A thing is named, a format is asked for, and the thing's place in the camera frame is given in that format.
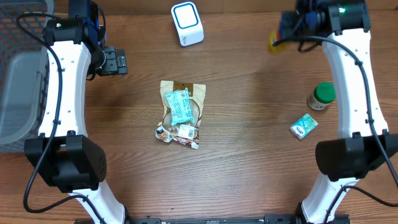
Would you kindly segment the brown white snack wrapper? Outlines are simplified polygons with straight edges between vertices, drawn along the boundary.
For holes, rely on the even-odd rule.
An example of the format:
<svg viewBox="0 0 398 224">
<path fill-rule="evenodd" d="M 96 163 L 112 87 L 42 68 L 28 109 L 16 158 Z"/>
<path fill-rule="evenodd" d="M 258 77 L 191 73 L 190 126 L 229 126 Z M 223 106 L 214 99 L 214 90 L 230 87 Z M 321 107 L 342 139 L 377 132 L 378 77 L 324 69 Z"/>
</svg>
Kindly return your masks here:
<svg viewBox="0 0 398 224">
<path fill-rule="evenodd" d="M 190 121 L 176 125 L 172 125 L 171 122 L 162 123 L 155 130 L 155 136 L 163 142 L 176 141 L 192 149 L 198 149 L 199 127 L 200 123 L 194 126 Z"/>
</svg>

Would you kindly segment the teal white snack packet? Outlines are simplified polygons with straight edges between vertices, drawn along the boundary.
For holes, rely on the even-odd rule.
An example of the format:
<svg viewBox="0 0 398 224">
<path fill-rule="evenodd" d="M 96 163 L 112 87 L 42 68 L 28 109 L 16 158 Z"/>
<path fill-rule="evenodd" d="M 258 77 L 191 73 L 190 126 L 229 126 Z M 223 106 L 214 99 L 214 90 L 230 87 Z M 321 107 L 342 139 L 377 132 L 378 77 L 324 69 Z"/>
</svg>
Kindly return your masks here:
<svg viewBox="0 0 398 224">
<path fill-rule="evenodd" d="M 172 126 L 185 123 L 187 121 L 194 122 L 188 88 L 166 93 L 165 99 L 170 108 Z"/>
</svg>

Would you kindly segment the brown Pantree snack packet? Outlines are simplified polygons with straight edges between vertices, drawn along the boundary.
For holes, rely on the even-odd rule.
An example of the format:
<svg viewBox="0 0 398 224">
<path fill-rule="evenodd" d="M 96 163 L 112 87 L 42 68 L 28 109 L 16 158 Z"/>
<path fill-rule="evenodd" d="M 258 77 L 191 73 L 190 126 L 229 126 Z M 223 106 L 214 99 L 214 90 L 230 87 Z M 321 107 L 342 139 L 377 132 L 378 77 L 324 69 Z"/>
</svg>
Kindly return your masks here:
<svg viewBox="0 0 398 224">
<path fill-rule="evenodd" d="M 164 107 L 164 115 L 162 121 L 158 123 L 158 126 L 171 126 L 170 106 L 166 100 L 165 94 L 176 90 L 184 90 L 186 88 L 188 89 L 190 106 L 194 117 L 194 122 L 189 121 L 188 123 L 190 126 L 200 127 L 206 96 L 206 85 L 167 80 L 162 80 L 160 82 L 160 96 Z"/>
</svg>

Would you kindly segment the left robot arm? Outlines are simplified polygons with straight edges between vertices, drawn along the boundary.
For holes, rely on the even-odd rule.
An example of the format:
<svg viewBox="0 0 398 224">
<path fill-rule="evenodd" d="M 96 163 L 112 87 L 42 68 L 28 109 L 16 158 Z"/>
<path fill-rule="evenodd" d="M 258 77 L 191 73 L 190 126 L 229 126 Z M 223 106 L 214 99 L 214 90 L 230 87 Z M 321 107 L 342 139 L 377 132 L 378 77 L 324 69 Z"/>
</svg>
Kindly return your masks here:
<svg viewBox="0 0 398 224">
<path fill-rule="evenodd" d="M 106 182 L 104 150 L 88 138 L 85 125 L 86 82 L 127 74 L 124 51 L 105 42 L 105 15 L 93 1 L 70 1 L 66 18 L 47 16 L 39 38 L 48 61 L 45 113 L 24 154 L 33 176 L 79 201 L 93 223 L 128 223 L 127 208 Z"/>
</svg>

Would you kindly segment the green lid spice jar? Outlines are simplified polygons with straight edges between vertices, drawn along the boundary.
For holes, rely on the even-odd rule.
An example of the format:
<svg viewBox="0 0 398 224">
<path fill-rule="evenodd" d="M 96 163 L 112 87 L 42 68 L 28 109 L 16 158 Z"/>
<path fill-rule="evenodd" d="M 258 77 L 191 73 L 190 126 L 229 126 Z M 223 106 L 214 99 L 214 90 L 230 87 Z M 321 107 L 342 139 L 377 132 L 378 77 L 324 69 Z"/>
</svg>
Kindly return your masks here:
<svg viewBox="0 0 398 224">
<path fill-rule="evenodd" d="M 317 111 L 327 108 L 336 99 L 335 87 L 330 82 L 318 84 L 307 97 L 307 105 Z"/>
</svg>

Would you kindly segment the teal small carton box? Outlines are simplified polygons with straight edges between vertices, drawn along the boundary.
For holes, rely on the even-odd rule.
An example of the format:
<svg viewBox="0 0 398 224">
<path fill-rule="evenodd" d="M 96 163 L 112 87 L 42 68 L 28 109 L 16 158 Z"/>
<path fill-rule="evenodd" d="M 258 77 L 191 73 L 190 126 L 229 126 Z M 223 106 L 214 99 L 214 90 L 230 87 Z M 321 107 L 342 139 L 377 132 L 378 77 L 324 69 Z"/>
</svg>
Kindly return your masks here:
<svg viewBox="0 0 398 224">
<path fill-rule="evenodd" d="M 290 130 L 296 137 L 303 139 L 317 126 L 318 122 L 315 121 L 308 113 L 306 113 L 298 121 L 291 125 Z"/>
</svg>

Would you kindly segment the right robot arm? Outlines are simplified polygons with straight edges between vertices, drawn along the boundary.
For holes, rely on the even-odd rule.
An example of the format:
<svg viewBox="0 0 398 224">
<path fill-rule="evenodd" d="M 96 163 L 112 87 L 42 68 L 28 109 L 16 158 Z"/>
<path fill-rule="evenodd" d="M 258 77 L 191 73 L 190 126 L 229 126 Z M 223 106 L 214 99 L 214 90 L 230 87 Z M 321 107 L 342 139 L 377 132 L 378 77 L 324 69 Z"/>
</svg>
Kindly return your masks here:
<svg viewBox="0 0 398 224">
<path fill-rule="evenodd" d="M 282 13 L 269 48 L 289 42 L 320 45 L 328 59 L 338 105 L 338 138 L 316 145 L 317 180 L 293 215 L 266 223 L 349 223 L 336 210 L 358 182 L 397 152 L 379 106 L 370 58 L 371 21 L 365 1 L 298 1 Z"/>
</svg>

